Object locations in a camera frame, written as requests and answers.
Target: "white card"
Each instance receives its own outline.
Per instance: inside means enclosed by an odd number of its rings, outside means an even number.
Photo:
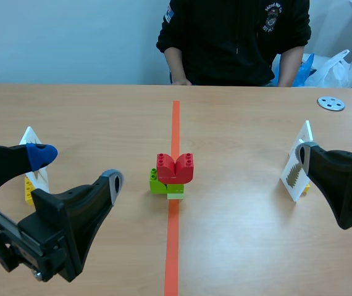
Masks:
[[[309,123],[309,120],[306,120],[304,125],[302,126],[300,133],[297,135],[297,138],[295,138],[295,141],[290,149],[290,153],[288,154],[288,156],[291,156],[292,153],[295,153],[295,149],[300,144],[300,139],[303,142],[313,141],[311,124]]]
[[[37,137],[35,131],[30,126],[28,126],[27,130],[25,131],[25,134],[23,135],[20,141],[20,145],[28,143],[41,144],[41,141]],[[31,171],[29,173],[26,173],[26,176],[32,182],[32,185],[35,188],[50,192],[48,186],[47,167],[41,168],[38,171]]]
[[[295,202],[300,199],[301,194],[304,192],[305,187],[310,181],[295,155],[295,149],[297,146],[304,142],[313,142],[313,135],[309,120],[306,120],[297,136],[296,141],[291,147],[290,158],[288,159],[287,165],[280,177],[288,193]]]

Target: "person's arm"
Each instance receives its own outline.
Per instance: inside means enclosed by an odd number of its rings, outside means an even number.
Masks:
[[[165,50],[165,58],[170,68],[170,73],[172,74],[172,81],[174,85],[191,85],[186,78],[183,69],[182,62],[182,51],[175,48],[170,47]]]
[[[170,0],[157,42],[157,48],[165,54],[173,84],[176,85],[191,85],[186,78],[182,59],[182,51],[187,39],[188,1]]]
[[[279,42],[280,60],[279,86],[293,85],[302,62],[304,47],[311,38],[309,26],[309,0],[294,0],[287,20],[287,30]]]
[[[279,87],[290,88],[300,69],[304,46],[298,46],[282,54],[280,58]]]

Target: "person's hand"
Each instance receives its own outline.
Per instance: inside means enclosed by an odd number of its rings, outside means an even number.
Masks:
[[[187,79],[176,80],[172,83],[172,85],[192,85]]]

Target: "wooden table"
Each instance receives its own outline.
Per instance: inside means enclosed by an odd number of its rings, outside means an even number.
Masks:
[[[346,109],[324,110],[319,96]],[[181,153],[195,156],[180,204],[179,295],[352,295],[352,228],[337,226],[315,186],[294,203],[279,182],[306,119],[323,148],[352,151],[351,89],[0,85],[0,145],[18,144],[27,126],[55,145],[52,192],[108,168],[125,175],[74,282],[0,265],[0,296],[164,295],[167,200],[149,193],[148,174],[170,153],[172,100]],[[33,211],[22,176],[0,189],[0,210],[15,221]]]

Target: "metal plate with holes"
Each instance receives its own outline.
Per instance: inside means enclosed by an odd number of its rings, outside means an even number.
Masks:
[[[331,111],[342,111],[345,109],[345,103],[336,97],[320,97],[317,103],[324,109]]]

